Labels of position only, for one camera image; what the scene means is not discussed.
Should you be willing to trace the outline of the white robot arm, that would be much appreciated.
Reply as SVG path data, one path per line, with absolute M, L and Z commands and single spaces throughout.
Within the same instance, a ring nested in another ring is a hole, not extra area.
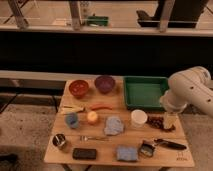
M 188 104 L 213 117 L 213 91 L 207 87 L 210 72 L 201 66 L 176 72 L 168 78 L 169 89 L 160 97 L 164 108 L 163 127 L 169 129 Z

